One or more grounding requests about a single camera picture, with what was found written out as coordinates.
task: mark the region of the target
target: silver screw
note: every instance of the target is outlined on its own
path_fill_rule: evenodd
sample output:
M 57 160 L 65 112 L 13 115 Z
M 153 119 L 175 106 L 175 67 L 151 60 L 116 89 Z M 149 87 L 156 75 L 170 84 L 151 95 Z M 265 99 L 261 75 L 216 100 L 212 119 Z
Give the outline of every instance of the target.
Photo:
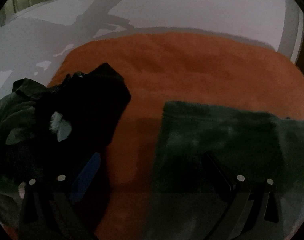
M 58 181 L 64 181 L 64 180 L 65 180 L 65 175 L 58 176 Z
M 267 179 L 268 184 L 273 185 L 274 181 L 272 179 Z
M 29 184 L 34 185 L 35 184 L 35 179 L 30 179 Z
M 245 181 L 245 177 L 243 175 L 237 175 L 236 178 L 238 181 Z

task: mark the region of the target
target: metal pin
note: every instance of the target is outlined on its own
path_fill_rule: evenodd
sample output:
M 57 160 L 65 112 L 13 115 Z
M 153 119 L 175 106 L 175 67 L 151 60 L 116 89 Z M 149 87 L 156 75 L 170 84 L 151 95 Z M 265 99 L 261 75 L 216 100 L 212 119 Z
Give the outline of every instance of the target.
M 30 179 L 29 184 L 34 185 L 35 184 L 35 179 Z
M 267 179 L 268 184 L 273 185 L 274 181 L 272 179 Z
M 237 175 L 236 178 L 238 181 L 245 181 L 245 177 L 243 175 Z
M 65 180 L 65 175 L 58 176 L 58 181 L 64 181 L 64 180 Z

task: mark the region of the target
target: orange fabric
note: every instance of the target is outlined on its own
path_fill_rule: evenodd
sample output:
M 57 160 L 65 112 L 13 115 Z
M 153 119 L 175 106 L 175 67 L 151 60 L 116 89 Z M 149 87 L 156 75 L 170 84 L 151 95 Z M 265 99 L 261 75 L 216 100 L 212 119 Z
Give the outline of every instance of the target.
M 96 230 L 102 240 L 140 236 L 166 101 L 304 119 L 304 76 L 285 56 L 201 34 L 136 34 L 89 42 L 67 55 L 49 86 L 60 84 L 68 73 L 89 73 L 103 62 L 124 77 L 132 99 L 106 152 L 113 192 Z

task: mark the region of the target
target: dark green towel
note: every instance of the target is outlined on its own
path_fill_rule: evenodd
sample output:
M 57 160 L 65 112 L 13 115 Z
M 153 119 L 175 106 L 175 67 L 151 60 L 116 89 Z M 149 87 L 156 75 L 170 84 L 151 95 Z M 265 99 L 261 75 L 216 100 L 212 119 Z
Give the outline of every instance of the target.
M 156 148 L 144 240 L 203 239 L 223 214 L 227 203 L 201 164 L 207 150 L 236 175 L 274 180 L 285 236 L 304 220 L 304 121 L 170 101 Z

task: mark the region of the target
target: green fabric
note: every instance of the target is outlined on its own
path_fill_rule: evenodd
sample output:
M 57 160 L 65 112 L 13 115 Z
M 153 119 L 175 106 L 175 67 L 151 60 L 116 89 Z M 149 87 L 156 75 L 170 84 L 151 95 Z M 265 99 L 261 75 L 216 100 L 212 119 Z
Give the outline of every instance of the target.
M 304 121 L 170 101 L 164 106 L 143 239 L 203 239 L 223 214 L 227 204 L 216 199 L 201 164 L 207 150 L 236 175 L 274 180 L 285 236 L 304 220 Z
M 2 172 L 1 161 L 5 158 L 6 146 L 32 139 L 35 120 L 35 100 L 46 87 L 30 79 L 18 80 L 12 93 L 0 100 L 0 221 L 18 227 L 22 199 L 18 186 L 21 181 Z

